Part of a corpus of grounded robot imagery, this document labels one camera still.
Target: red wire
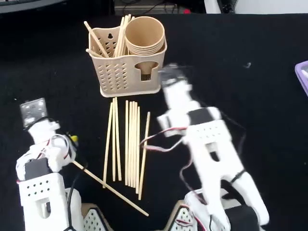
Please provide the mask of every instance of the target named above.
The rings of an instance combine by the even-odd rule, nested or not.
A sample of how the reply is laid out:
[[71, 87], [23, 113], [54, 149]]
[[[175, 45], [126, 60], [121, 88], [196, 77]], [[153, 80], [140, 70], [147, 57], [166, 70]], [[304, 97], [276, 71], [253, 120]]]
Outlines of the red wire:
[[152, 136], [149, 136], [149, 137], [147, 137], [147, 138], [145, 138], [144, 140], [142, 140], [141, 141], [141, 143], [140, 143], [140, 145], [142, 145], [144, 142], [146, 142], [147, 140], [149, 140], [149, 139], [151, 139], [151, 138], [153, 138], [153, 137], [155, 137], [155, 136], [157, 136], [157, 135], [159, 135], [159, 134], [161, 134], [161, 133], [164, 133], [164, 132], [166, 132], [166, 131], [172, 131], [172, 130], [186, 130], [187, 129], [187, 127], [172, 127], [172, 128], [167, 128], [167, 129], [165, 129], [165, 130], [163, 130], [163, 131], [160, 131], [159, 133], [157, 133], [157, 134], [154, 134], [154, 135], [152, 135]]
[[[181, 204], [181, 206], [184, 207], [184, 208], [187, 208], [188, 210], [190, 210], [188, 205]], [[206, 231], [206, 228], [204, 227], [204, 225], [202, 224], [202, 222], [199, 220], [199, 218], [196, 217], [196, 216], [194, 216], [194, 218], [195, 218], [196, 221], [199, 223], [199, 225], [202, 227], [203, 231]]]

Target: stack of paper cups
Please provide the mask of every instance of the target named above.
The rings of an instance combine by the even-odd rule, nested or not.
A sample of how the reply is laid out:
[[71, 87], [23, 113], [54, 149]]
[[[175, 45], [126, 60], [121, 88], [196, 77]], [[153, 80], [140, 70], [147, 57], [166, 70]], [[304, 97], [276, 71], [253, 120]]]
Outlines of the stack of paper cups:
[[[130, 21], [125, 29], [125, 42], [130, 54], [152, 55], [159, 52], [165, 42], [165, 29], [160, 21], [152, 17], [138, 17]], [[137, 65], [141, 74], [151, 74], [155, 62]]]

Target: wooden chopstick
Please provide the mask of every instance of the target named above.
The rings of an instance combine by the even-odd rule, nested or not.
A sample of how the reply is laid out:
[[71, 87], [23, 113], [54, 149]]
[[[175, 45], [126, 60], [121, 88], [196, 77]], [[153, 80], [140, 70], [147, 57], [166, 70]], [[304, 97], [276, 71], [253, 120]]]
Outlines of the wooden chopstick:
[[113, 100], [112, 101], [113, 102], [113, 107], [112, 107], [112, 180], [115, 181], [116, 179], [116, 173], [115, 173], [116, 172], [116, 168], [115, 168], [116, 167], [116, 161], [115, 161], [116, 160], [116, 156], [115, 156], [116, 155], [116, 149], [115, 149], [116, 148], [116, 144], [115, 144], [116, 143], [116, 137], [115, 137], [116, 136], [116, 132], [115, 132], [116, 131], [115, 129], [116, 128], [116, 125], [115, 125], [116, 124], [116, 120], [115, 120], [116, 119], [116, 113], [115, 113], [116, 112], [116, 108], [115, 108], [116, 100], [115, 98], [113, 98], [112, 100]]
[[103, 170], [103, 181], [107, 180], [107, 165], [108, 165], [108, 154], [109, 154], [109, 140], [110, 140], [110, 128], [112, 120], [112, 108], [113, 103], [110, 103], [109, 118], [108, 118], [108, 129], [107, 129], [107, 139], [106, 139], [106, 149], [105, 149], [105, 160], [104, 160], [104, 170]]
[[125, 101], [125, 185], [128, 184], [128, 100]]
[[132, 102], [129, 102], [129, 125], [128, 125], [128, 186], [132, 187], [131, 182], [131, 138], [132, 138]]
[[[146, 126], [145, 126], [145, 135], [144, 138], [146, 139], [149, 135], [149, 127], [150, 127], [150, 112], [146, 117]], [[144, 167], [145, 167], [145, 158], [146, 158], [146, 145], [148, 141], [144, 142], [143, 146], [143, 153], [142, 153], [142, 164], [141, 164], [141, 175], [140, 175], [140, 186], [139, 186], [139, 196], [138, 199], [141, 200], [142, 195], [142, 187], [143, 187], [143, 177], [144, 177]]]
[[119, 48], [120, 48], [119, 44], [120, 44], [120, 39], [121, 39], [121, 33], [122, 33], [123, 25], [124, 25], [124, 17], [122, 17], [122, 19], [121, 19], [119, 35], [117, 37], [117, 43], [116, 43], [116, 46], [115, 46], [116, 48], [115, 48], [113, 57], [118, 57], [118, 54], [119, 54]]
[[94, 51], [89, 50], [88, 48], [86, 48], [86, 52], [91, 54], [91, 55], [93, 55], [93, 56], [95, 56], [95, 57], [97, 57], [97, 58], [103, 58], [100, 54], [97, 54]]
[[119, 140], [119, 115], [118, 115], [118, 107], [117, 107], [117, 97], [115, 98], [115, 140], [116, 140], [116, 159], [117, 159], [117, 174], [119, 181], [122, 180], [122, 172], [121, 172], [121, 155], [120, 155], [120, 140]]
[[[83, 166], [78, 163], [77, 161], [73, 161], [72, 162], [74, 165], [76, 165], [78, 168], [83, 169]], [[88, 174], [90, 177], [92, 177], [93, 179], [95, 179], [97, 182], [99, 182], [100, 184], [102, 184], [103, 186], [105, 186], [107, 189], [109, 189], [111, 192], [113, 192], [115, 195], [117, 195], [118, 197], [120, 197], [122, 200], [124, 200], [126, 203], [128, 203], [130, 206], [134, 207], [136, 210], [138, 210], [139, 212], [141, 212], [142, 214], [146, 215], [147, 217], [149, 216], [149, 214], [147, 212], [145, 212], [142, 208], [140, 208], [139, 206], [137, 206], [136, 204], [134, 204], [133, 202], [131, 202], [129, 199], [127, 199], [125, 196], [123, 196], [121, 193], [119, 193], [117, 190], [115, 190], [114, 188], [110, 187], [108, 184], [106, 184], [105, 181], [99, 179], [97, 176], [95, 176], [93, 173], [91, 173], [89, 170], [84, 169], [84, 172], [86, 174]]]
[[137, 142], [136, 142], [136, 194], [139, 193], [139, 164], [140, 164], [140, 107], [137, 110]]
[[98, 40], [96, 34], [94, 33], [94, 31], [92, 30], [92, 28], [89, 26], [87, 21], [83, 22], [84, 25], [86, 26], [87, 30], [89, 31], [90, 35], [92, 36], [92, 38], [94, 39], [94, 41], [96, 42], [96, 44], [98, 45], [98, 47], [101, 49], [103, 56], [105, 58], [109, 58], [109, 55], [107, 54], [105, 48], [102, 46], [101, 42]]

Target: beige plastic caddy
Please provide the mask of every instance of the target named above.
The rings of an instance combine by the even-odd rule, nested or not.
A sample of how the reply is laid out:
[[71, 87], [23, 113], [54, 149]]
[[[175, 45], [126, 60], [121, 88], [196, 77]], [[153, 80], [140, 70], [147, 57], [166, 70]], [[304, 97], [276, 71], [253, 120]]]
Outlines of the beige plastic caddy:
[[[113, 56], [116, 49], [120, 28], [121, 26], [93, 29], [93, 32], [107, 51], [109, 57]], [[165, 32], [163, 41], [161, 49], [151, 55], [128, 55], [126, 47], [124, 56], [120, 57], [101, 58], [90, 53], [101, 86], [102, 96], [116, 97], [158, 92], [160, 90], [158, 70], [163, 66], [165, 52], [167, 50]], [[89, 50], [102, 55], [101, 49], [90, 33]]]

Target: wire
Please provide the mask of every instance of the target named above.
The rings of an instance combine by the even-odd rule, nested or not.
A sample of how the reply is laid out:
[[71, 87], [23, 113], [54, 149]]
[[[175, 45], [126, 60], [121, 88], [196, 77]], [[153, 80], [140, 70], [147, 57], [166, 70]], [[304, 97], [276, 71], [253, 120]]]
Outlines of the wire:
[[141, 0], [132, 0], [132, 1], [123, 1], [123, 0], [120, 0], [123, 4], [125, 4], [125, 6], [123, 7], [122, 9], [122, 14], [125, 15], [125, 8], [129, 5], [132, 5], [132, 4], [136, 4], [138, 2], [140, 2]]
[[202, 224], [201, 220], [199, 220], [199, 218], [198, 218], [198, 217], [195, 217], [195, 216], [194, 216], [194, 218], [196, 219], [196, 221], [197, 221], [197, 222], [199, 223], [199, 225], [201, 226], [202, 231], [206, 231], [206, 229], [205, 229], [204, 225]]
[[181, 219], [176, 219], [176, 220], [175, 220], [175, 223], [176, 223], [177, 225], [180, 225], [180, 226], [183, 226], [183, 227], [193, 226], [192, 223], [186, 222], [186, 221], [181, 220]]
[[172, 11], [171, 11], [171, 13], [173, 13], [174, 12], [174, 9], [176, 8], [176, 4], [174, 4], [174, 6], [173, 6], [173, 8], [172, 8]]
[[206, 231], [206, 228], [205, 228], [204, 225], [202, 224], [201, 220], [199, 220], [199, 218], [196, 217], [196, 216], [193, 214], [193, 212], [191, 211], [191, 209], [190, 209], [190, 207], [189, 207], [188, 205], [186, 205], [186, 204], [181, 204], [180, 206], [181, 206], [181, 207], [184, 207], [184, 208], [187, 208], [188, 211], [189, 211], [189, 213], [191, 214], [191, 216], [192, 216], [192, 217], [197, 221], [197, 223], [199, 223], [199, 225], [201, 226], [202, 231]]
[[181, 138], [178, 142], [176, 142], [171, 148], [163, 148], [163, 147], [159, 147], [159, 146], [152, 146], [152, 145], [146, 145], [145, 149], [146, 150], [152, 150], [152, 151], [158, 151], [158, 152], [162, 152], [162, 153], [167, 153], [172, 151], [173, 149], [175, 149], [179, 144], [181, 144], [183, 141], [183, 138]]
[[78, 180], [78, 178], [80, 177], [80, 175], [84, 172], [84, 170], [88, 167], [88, 163], [86, 163], [83, 167], [83, 169], [81, 170], [81, 172], [79, 172], [73, 183], [72, 183], [72, 186], [71, 186], [71, 189], [69, 191], [69, 195], [68, 195], [68, 199], [67, 199], [67, 216], [68, 216], [68, 227], [64, 230], [64, 231], [69, 231], [69, 230], [72, 230], [72, 231], [77, 231], [74, 229], [73, 225], [72, 225], [72, 212], [71, 212], [71, 201], [72, 201], [72, 194], [73, 194], [73, 190], [74, 190], [74, 187], [75, 187], [75, 184]]
[[156, 6], [164, 4], [166, 0], [163, 0], [162, 2], [157, 3], [155, 6], [153, 6], [152, 8], [148, 9], [147, 11], [143, 12], [142, 14], [146, 14], [148, 12], [150, 12], [152, 9], [154, 9]]
[[184, 178], [183, 171], [186, 170], [186, 169], [188, 169], [188, 168], [193, 164], [193, 161], [192, 161], [192, 160], [193, 160], [193, 159], [192, 159], [192, 156], [190, 156], [190, 159], [189, 159], [188, 163], [187, 163], [186, 165], [184, 165], [184, 166], [181, 168], [181, 170], [180, 170], [180, 179], [182, 180], [182, 182], [184, 183], [184, 185], [186, 186], [186, 188], [187, 188], [189, 191], [193, 192], [194, 195], [196, 196], [196, 198], [197, 198], [200, 202], [202, 202], [203, 204], [207, 205], [207, 202], [206, 202], [203, 198], [201, 198], [201, 197], [194, 191], [194, 189], [189, 185], [189, 183], [188, 183], [188, 182], [186, 181], [186, 179]]
[[167, 128], [163, 131], [160, 131], [159, 133], [156, 133], [152, 136], [148, 136], [147, 138], [143, 139], [141, 142], [140, 142], [140, 145], [142, 145], [144, 142], [148, 141], [149, 139], [152, 139], [154, 138], [155, 136], [159, 135], [159, 134], [162, 134], [162, 133], [165, 133], [166, 131], [173, 131], [173, 130], [186, 130], [187, 127], [172, 127], [172, 128]]
[[213, 220], [213, 219], [212, 219], [212, 215], [210, 215], [210, 224], [209, 224], [209, 226], [208, 226], [209, 229], [210, 229], [210, 231], [212, 231], [212, 227], [211, 227], [211, 225], [212, 225], [212, 220]]

